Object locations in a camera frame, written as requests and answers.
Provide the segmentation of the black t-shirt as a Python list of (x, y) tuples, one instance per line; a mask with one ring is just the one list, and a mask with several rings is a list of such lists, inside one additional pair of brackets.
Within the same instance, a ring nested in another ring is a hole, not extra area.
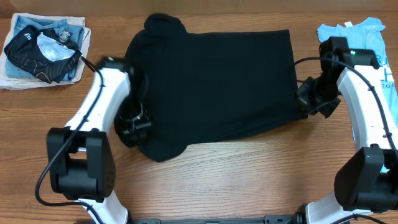
[(152, 14), (125, 58), (148, 77), (142, 104), (152, 126), (139, 150), (156, 162), (304, 117), (287, 30), (194, 34), (176, 17)]

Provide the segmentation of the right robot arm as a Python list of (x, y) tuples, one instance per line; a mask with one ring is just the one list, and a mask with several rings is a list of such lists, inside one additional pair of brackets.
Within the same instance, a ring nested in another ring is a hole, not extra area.
[(397, 126), (383, 95), (384, 71), (372, 50), (351, 49), (344, 37), (319, 46), (322, 73), (308, 77), (296, 98), (306, 114), (328, 118), (345, 100), (355, 154), (337, 172), (332, 193), (302, 205), (290, 223), (349, 223), (397, 210)]

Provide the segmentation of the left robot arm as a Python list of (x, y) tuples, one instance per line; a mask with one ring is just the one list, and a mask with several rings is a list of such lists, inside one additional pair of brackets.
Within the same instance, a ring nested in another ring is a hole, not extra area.
[(93, 223), (132, 223), (130, 211), (114, 191), (116, 165), (108, 141), (114, 128), (127, 146), (139, 145), (152, 126), (150, 113), (142, 102), (149, 79), (135, 62), (123, 58), (103, 57), (93, 65), (93, 84), (74, 117), (62, 128), (51, 128), (47, 134), (49, 163), (39, 177), (36, 199), (44, 177), (50, 177), (55, 193), (67, 201), (48, 206), (83, 207)]

